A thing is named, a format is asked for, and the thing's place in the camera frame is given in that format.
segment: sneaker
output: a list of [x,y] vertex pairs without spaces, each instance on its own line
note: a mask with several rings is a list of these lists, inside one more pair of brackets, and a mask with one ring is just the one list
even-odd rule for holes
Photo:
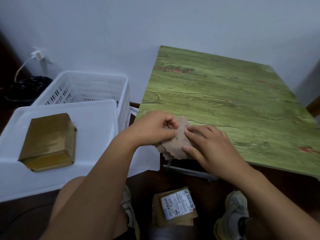
[[140,230],[139,230],[138,223],[136,221],[136,217],[134,215],[134,209],[132,208],[132,205],[131,205],[131,193],[128,186],[125,186],[125,189],[122,195],[121,204],[126,214],[128,215],[128,227],[134,228],[136,239],[140,240]]
[[247,199],[240,191],[226,197],[226,212],[214,224],[214,235],[218,240],[246,240],[245,221],[249,218]]

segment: wall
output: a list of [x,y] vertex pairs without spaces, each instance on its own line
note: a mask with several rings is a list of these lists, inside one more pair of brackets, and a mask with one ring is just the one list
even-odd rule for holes
[[0,0],[0,29],[20,57],[45,48],[53,65],[129,78],[140,102],[168,45],[270,64],[297,92],[320,59],[320,0]]

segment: plug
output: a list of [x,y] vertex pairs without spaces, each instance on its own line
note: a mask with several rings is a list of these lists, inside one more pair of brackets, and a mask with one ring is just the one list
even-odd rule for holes
[[45,56],[43,55],[42,50],[36,49],[34,52],[31,52],[31,57],[43,60]]

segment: green table top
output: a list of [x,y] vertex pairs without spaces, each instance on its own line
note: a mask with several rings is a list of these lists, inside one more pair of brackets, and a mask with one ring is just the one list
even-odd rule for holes
[[161,46],[137,118],[162,110],[225,130],[251,163],[320,176],[320,129],[268,65]]

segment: white plastic tray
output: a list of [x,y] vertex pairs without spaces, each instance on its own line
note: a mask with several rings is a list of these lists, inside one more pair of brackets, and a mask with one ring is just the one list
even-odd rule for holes
[[[74,164],[32,172],[18,157],[32,118],[68,113],[77,128]],[[87,175],[118,134],[114,100],[21,107],[14,111],[0,137],[0,202],[60,189]]]

